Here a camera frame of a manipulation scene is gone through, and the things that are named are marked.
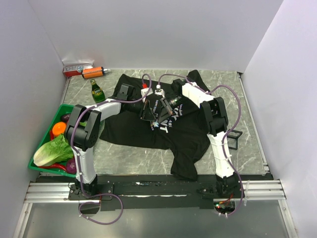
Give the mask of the black printed t-shirt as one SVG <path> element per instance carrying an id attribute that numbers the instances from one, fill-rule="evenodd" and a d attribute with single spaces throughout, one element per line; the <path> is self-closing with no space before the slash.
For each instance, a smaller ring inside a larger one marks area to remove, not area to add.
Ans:
<path id="1" fill-rule="evenodd" d="M 207 152 L 210 140 L 199 125 L 199 108 L 188 98 L 175 108 L 175 115 L 154 127 L 140 118 L 141 103 L 122 104 L 120 113 L 105 119 L 100 139 L 113 144 L 169 149 L 170 169 L 178 179 L 197 180 L 195 163 Z"/>

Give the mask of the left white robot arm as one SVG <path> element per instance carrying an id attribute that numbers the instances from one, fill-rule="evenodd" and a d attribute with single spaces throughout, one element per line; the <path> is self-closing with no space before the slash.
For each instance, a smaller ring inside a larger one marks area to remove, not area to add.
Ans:
<path id="1" fill-rule="evenodd" d="M 80 188 L 80 193 L 86 199 L 93 199 L 98 193 L 93 147 L 99 137 L 101 121 L 119 114 L 122 104 L 134 105 L 143 102 L 145 97 L 152 93 L 152 87 L 145 88 L 140 99 L 128 101 L 128 93 L 131 91 L 131 86 L 122 85 L 116 98 L 108 98 L 86 107 L 76 105 L 72 110 L 64 137 L 71 146 L 75 158 L 76 186 Z"/>

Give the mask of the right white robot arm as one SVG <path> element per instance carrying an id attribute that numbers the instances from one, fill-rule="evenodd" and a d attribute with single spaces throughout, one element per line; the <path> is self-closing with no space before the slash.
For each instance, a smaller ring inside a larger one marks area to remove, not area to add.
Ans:
<path id="1" fill-rule="evenodd" d="M 221 197 L 228 197 L 239 187 L 239 177 L 232 167 L 231 155 L 227 143 L 228 116 L 224 100 L 202 90 L 195 82 L 187 78 L 176 79 L 171 84 L 174 96 L 161 98 L 162 109 L 154 125 L 176 115 L 175 108 L 184 98 L 191 100 L 198 108 L 203 130 L 210 140 L 216 165 L 216 191 Z"/>

